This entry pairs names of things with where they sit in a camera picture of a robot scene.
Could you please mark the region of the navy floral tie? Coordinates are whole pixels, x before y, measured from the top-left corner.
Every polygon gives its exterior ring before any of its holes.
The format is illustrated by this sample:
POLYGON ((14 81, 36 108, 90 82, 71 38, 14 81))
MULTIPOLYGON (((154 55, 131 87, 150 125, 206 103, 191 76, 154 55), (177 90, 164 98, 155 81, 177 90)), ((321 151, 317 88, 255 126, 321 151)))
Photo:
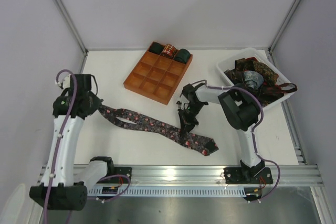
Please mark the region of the navy floral tie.
POLYGON ((194 133, 186 133, 184 136, 181 136, 178 127, 132 110, 123 108, 114 109, 101 105, 98 111, 115 126, 126 130, 157 133, 180 146, 197 151, 204 156, 209 156, 219 150, 213 138, 194 133))

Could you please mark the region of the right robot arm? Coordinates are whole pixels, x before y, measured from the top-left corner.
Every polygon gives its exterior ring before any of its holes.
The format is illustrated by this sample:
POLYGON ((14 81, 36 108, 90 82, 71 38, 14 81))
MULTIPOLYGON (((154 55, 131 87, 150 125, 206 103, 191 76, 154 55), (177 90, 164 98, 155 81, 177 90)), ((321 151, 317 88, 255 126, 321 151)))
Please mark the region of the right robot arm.
POLYGON ((196 116, 203 106, 209 103, 219 104, 230 126, 237 130, 241 148, 241 178, 251 183, 265 168, 265 161, 259 156, 255 129, 261 123, 264 112, 259 101, 240 85, 216 87, 202 81, 199 84, 187 84, 177 101, 184 136, 199 125, 196 116))

